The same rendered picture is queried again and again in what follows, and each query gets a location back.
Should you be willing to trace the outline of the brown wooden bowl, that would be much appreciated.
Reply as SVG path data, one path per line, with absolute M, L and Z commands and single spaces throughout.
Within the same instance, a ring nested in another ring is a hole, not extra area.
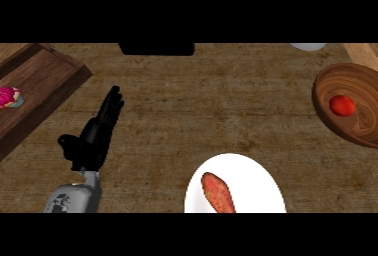
M 347 117 L 329 109 L 336 95 L 354 102 L 354 113 Z M 329 65 L 314 79 L 311 101 L 329 130 L 351 143 L 378 148 L 378 71 L 352 63 Z

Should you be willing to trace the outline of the orange sweet potato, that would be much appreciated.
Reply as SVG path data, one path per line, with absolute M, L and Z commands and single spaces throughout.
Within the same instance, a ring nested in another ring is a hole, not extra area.
M 234 213 L 234 205 L 225 182 L 209 172 L 200 178 L 202 191 L 217 213 Z

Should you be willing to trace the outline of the black appliance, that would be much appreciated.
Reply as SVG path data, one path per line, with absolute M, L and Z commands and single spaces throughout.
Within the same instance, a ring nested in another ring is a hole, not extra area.
M 172 44 L 119 43 L 119 49 L 125 55 L 192 56 L 194 52 L 194 45 L 192 43 L 172 43 Z

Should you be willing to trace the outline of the dark wooden tray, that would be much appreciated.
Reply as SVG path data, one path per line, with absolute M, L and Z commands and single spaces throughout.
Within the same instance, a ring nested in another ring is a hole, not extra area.
M 87 66 L 42 43 L 26 44 L 0 62 L 0 86 L 23 97 L 19 107 L 0 109 L 0 161 L 90 76 Z

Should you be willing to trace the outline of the pale wooden board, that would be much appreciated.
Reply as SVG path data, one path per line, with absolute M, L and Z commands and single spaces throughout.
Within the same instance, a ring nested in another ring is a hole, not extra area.
M 378 43 L 344 43 L 344 48 L 351 62 L 378 71 Z

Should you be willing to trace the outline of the white plate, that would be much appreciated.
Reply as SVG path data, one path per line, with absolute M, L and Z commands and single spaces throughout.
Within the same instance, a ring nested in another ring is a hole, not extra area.
M 186 213 L 214 213 L 200 178 L 209 172 L 224 182 L 237 213 L 285 213 L 285 201 L 274 179 L 246 156 L 224 153 L 211 157 L 193 172 L 184 196 Z

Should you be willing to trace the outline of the red tomato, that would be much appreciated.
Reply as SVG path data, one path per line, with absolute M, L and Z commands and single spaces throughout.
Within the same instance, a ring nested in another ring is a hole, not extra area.
M 355 104 L 345 95 L 336 95 L 329 100 L 329 109 L 339 117 L 348 117 L 354 114 Z

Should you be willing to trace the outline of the white round object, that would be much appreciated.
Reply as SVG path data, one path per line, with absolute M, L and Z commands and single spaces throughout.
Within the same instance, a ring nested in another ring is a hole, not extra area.
M 326 43 L 289 43 L 289 45 L 302 51 L 317 51 L 324 47 Z

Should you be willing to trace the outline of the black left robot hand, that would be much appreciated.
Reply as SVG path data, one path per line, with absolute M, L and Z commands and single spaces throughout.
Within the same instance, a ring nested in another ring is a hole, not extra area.
M 79 136 L 63 134 L 59 137 L 57 143 L 63 157 L 72 163 L 72 171 L 97 171 L 101 168 L 122 106 L 119 87 L 112 86 L 97 115 L 88 120 Z

